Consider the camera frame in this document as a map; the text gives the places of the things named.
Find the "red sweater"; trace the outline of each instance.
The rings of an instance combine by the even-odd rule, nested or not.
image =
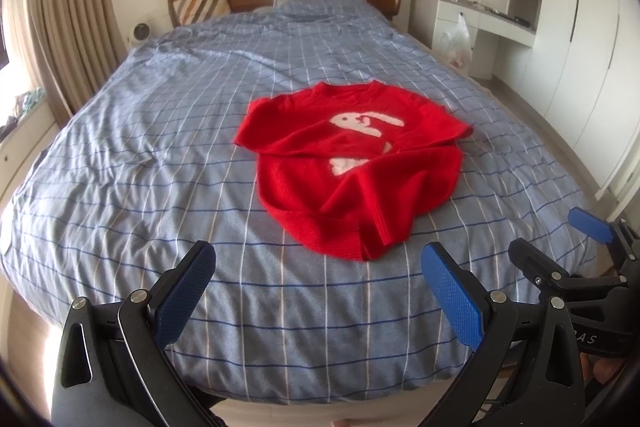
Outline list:
[[[404,241],[460,172],[472,128],[423,96],[374,80],[250,103],[235,143],[258,153],[267,212],[307,248],[353,261]]]

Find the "wardrobe door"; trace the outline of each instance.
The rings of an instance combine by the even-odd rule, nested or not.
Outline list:
[[[600,95],[575,152],[600,187],[609,184],[640,123],[640,4],[620,0],[615,47]]]
[[[579,0],[571,47],[545,114],[570,147],[587,125],[611,60],[619,0]]]
[[[516,91],[536,111],[545,114],[569,52],[576,0],[542,0],[536,40]]]

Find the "bed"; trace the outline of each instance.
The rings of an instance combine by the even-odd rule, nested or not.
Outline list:
[[[508,261],[517,237],[571,273],[592,269],[595,245],[567,224],[585,206],[574,180],[533,131],[389,23],[399,0],[250,12],[270,2],[229,0],[236,13],[133,51],[37,159],[5,215],[0,269],[42,316],[62,324],[77,296],[150,287],[205,239],[216,273],[167,349],[187,383],[245,401],[357,401],[450,378],[468,356],[421,277],[426,243],[520,301],[537,291]],[[474,133],[459,141],[450,200],[380,260],[354,263],[306,250],[268,216],[255,155],[233,139],[251,100],[374,78]]]

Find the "striped pillow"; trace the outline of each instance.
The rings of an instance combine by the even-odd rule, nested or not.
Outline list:
[[[174,9],[180,26],[231,13],[227,0],[177,0]]]

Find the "metal screw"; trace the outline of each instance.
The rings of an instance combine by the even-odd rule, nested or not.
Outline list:
[[[502,304],[503,302],[505,302],[507,300],[507,295],[505,295],[500,290],[492,291],[491,293],[489,293],[489,296],[491,297],[491,300],[493,302],[498,303],[498,304]]]
[[[564,308],[564,301],[559,297],[551,297],[551,305],[556,310],[561,310],[562,308]]]
[[[136,290],[131,294],[131,302],[142,302],[146,299],[147,293],[146,290]]]
[[[76,297],[71,303],[71,307],[75,310],[81,310],[82,308],[84,308],[85,304],[86,299],[84,297]]]

